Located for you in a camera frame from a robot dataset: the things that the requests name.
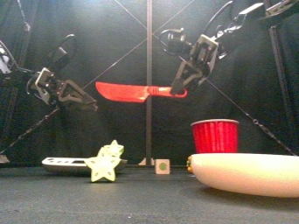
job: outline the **yellow star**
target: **yellow star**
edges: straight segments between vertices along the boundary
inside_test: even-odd
[[[114,181],[116,173],[114,167],[120,162],[120,158],[98,155],[84,160],[85,165],[90,169],[90,182],[102,178]]]
[[[116,158],[120,158],[122,152],[124,146],[117,144],[117,140],[113,140],[109,145],[104,145],[104,147],[101,147],[101,149],[98,150],[98,153],[105,153],[105,155]]]

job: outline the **small block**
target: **small block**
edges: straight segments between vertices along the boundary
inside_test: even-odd
[[[153,169],[156,174],[169,174],[170,173],[169,159],[156,159],[153,161]]]

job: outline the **red plastic cup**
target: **red plastic cup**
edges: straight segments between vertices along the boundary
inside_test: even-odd
[[[239,122],[212,119],[191,124],[196,153],[235,153],[239,151]]]

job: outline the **black floor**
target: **black floor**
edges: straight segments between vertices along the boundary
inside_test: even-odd
[[[299,223],[299,199],[223,192],[184,169],[125,168],[116,181],[0,169],[1,223]]]

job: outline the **white bowl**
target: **white bowl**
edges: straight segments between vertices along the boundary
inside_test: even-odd
[[[299,197],[299,157],[248,153],[193,154],[191,169],[204,185],[220,190]]]

